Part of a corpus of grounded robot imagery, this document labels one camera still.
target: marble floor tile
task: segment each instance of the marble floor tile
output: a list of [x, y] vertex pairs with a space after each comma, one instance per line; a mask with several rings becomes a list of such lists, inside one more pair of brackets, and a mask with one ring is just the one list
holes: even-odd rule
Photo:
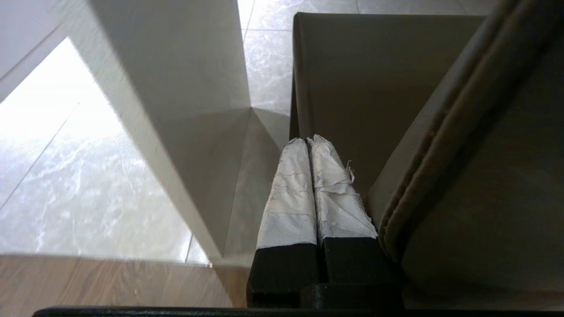
[[81, 102], [0, 209], [0, 253], [184, 262], [191, 236], [107, 103]]
[[0, 103], [0, 206], [80, 100], [96, 98], [84, 89], [92, 81], [65, 39]]
[[256, 0], [249, 30], [292, 30], [296, 12], [358, 13], [355, 0]]
[[357, 0], [361, 14], [465, 15], [456, 0]]
[[244, 48], [251, 106], [289, 111], [292, 32], [248, 30]]
[[498, 0], [459, 0], [469, 15], [488, 15], [499, 3]]
[[190, 249], [188, 251], [188, 256], [186, 257], [186, 264], [210, 265], [208, 257], [195, 237], [192, 237], [192, 241], [190, 242]]

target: floor tile grout line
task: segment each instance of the floor tile grout line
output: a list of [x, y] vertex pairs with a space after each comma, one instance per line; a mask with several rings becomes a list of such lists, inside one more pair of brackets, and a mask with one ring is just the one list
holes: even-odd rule
[[32, 168], [35, 166], [35, 164], [37, 164], [37, 161], [39, 161], [39, 159], [41, 158], [41, 156], [43, 156], [43, 154], [45, 153], [45, 150], [51, 145], [51, 143], [53, 142], [53, 140], [55, 139], [55, 137], [59, 134], [59, 132], [61, 131], [61, 129], [63, 128], [63, 126], [67, 123], [67, 121], [69, 120], [69, 118], [72, 116], [72, 114], [75, 112], [76, 108], [80, 105], [80, 102], [77, 103], [77, 105], [74, 106], [74, 108], [72, 109], [72, 111], [69, 113], [69, 115], [67, 116], [67, 118], [65, 119], [65, 121], [63, 121], [63, 123], [61, 124], [61, 126], [57, 129], [57, 132], [55, 132], [55, 134], [53, 135], [53, 137], [51, 138], [51, 140], [49, 140], [49, 142], [47, 143], [47, 145], [43, 148], [43, 150], [41, 151], [41, 153], [37, 156], [37, 158], [35, 159], [35, 161], [33, 162], [33, 164], [29, 167], [28, 171], [25, 172], [24, 176], [20, 179], [20, 182], [16, 185], [16, 187], [14, 187], [14, 190], [12, 190], [12, 192], [10, 193], [10, 195], [8, 196], [8, 198], [6, 198], [6, 200], [4, 201], [4, 203], [2, 203], [2, 206], [0, 206], [0, 211], [2, 211], [2, 209], [4, 208], [4, 206], [6, 206], [6, 204], [8, 203], [8, 201], [10, 200], [10, 198], [12, 198], [12, 195], [14, 195], [14, 193], [16, 192], [16, 190], [20, 187], [21, 183], [24, 181], [25, 177], [27, 177], [27, 175], [29, 174], [29, 172], [32, 170]]
[[274, 31], [274, 32], [291, 32], [292, 30], [247, 29], [247, 31]]
[[192, 241], [194, 241], [194, 233], [190, 231], [190, 242], [188, 243], [188, 251], [186, 251], [186, 257], [184, 258], [184, 264], [188, 263], [188, 255], [190, 254], [190, 249], [192, 248]]
[[250, 18], [253, 17], [253, 10], [254, 10], [254, 3], [255, 2], [256, 2], [256, 0], [253, 0], [253, 5], [250, 8], [249, 20], [247, 21], [247, 25], [245, 27], [245, 30], [249, 30]]

